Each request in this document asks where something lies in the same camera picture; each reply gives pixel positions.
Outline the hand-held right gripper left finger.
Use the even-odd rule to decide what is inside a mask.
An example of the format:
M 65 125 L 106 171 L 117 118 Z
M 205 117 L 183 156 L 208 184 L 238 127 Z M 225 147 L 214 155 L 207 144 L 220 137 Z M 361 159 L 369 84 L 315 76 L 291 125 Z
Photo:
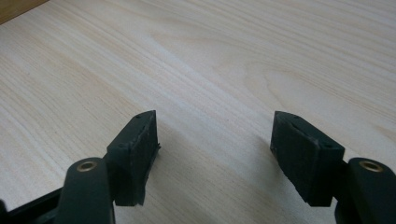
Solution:
M 149 172 L 160 148 L 155 110 L 134 116 L 107 146 L 104 159 L 117 206 L 144 204 Z

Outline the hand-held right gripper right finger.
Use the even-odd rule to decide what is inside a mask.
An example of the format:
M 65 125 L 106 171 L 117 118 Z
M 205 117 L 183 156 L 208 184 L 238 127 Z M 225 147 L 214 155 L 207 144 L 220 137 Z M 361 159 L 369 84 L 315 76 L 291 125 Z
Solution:
M 284 175 L 311 206 L 330 206 L 345 148 L 305 119 L 274 114 L 270 149 Z

